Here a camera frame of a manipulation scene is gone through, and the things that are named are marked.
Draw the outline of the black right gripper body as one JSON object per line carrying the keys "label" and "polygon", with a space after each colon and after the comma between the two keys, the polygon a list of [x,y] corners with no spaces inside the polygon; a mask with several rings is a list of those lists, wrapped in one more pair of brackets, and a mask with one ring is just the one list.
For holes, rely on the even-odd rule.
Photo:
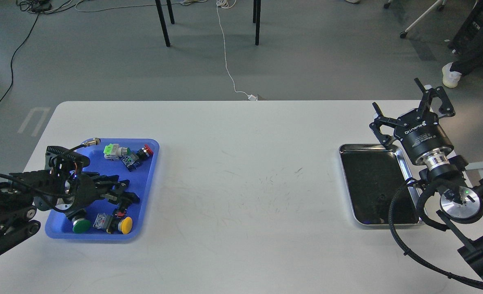
{"label": "black right gripper body", "polygon": [[439,124],[439,116],[431,111],[417,115],[413,109],[398,117],[400,126],[394,129],[394,137],[399,139],[413,165],[424,165],[423,154],[441,149],[450,154],[454,146]]}

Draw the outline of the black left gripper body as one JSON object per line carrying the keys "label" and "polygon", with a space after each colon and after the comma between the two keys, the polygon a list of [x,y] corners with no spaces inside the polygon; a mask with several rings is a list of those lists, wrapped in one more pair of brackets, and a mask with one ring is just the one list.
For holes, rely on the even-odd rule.
{"label": "black left gripper body", "polygon": [[100,175],[98,172],[82,172],[76,180],[70,181],[69,197],[64,199],[62,209],[79,209],[88,207],[94,201],[103,200],[97,194],[91,176]]}

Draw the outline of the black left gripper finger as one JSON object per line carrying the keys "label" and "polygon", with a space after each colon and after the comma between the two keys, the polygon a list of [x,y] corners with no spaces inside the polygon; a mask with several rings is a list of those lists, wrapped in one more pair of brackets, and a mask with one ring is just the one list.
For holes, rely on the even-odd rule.
{"label": "black left gripper finger", "polygon": [[106,199],[113,205],[117,205],[119,211],[126,211],[133,203],[140,202],[140,198],[134,192],[109,192],[107,194],[101,194],[100,197]]}
{"label": "black left gripper finger", "polygon": [[107,194],[109,192],[125,192],[130,184],[130,180],[128,179],[119,180],[118,175],[95,175],[91,176],[90,179],[92,179],[95,184],[98,195]]}

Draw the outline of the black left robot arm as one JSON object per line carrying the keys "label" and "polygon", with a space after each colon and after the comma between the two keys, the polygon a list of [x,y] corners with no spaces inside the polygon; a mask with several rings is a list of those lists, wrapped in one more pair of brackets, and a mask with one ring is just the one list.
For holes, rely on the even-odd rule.
{"label": "black left robot arm", "polygon": [[131,231],[126,211],[140,198],[128,191],[129,180],[83,171],[90,159],[77,150],[99,144],[94,138],[70,149],[48,146],[43,170],[0,174],[0,255],[38,233],[38,210],[64,214],[74,233],[91,227],[107,233]]}

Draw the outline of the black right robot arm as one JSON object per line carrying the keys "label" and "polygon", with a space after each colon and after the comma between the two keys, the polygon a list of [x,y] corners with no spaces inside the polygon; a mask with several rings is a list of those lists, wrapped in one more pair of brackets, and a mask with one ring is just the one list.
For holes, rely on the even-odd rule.
{"label": "black right robot arm", "polygon": [[430,227],[441,231],[450,229],[456,235],[463,244],[458,253],[480,281],[434,266],[403,242],[393,224],[393,208],[399,191],[393,195],[388,211],[390,232],[404,255],[415,262],[449,279],[483,290],[483,236],[471,240],[456,226],[477,222],[483,216],[483,162],[469,163],[463,156],[448,158],[454,147],[439,119],[454,116],[454,107],[443,87],[423,86],[418,78],[415,82],[423,93],[418,108],[398,118],[389,118],[374,102],[377,116],[370,123],[370,129],[386,149],[398,140],[413,165],[426,166],[419,172],[420,180],[409,178],[403,184],[422,190],[415,204],[417,216]]}

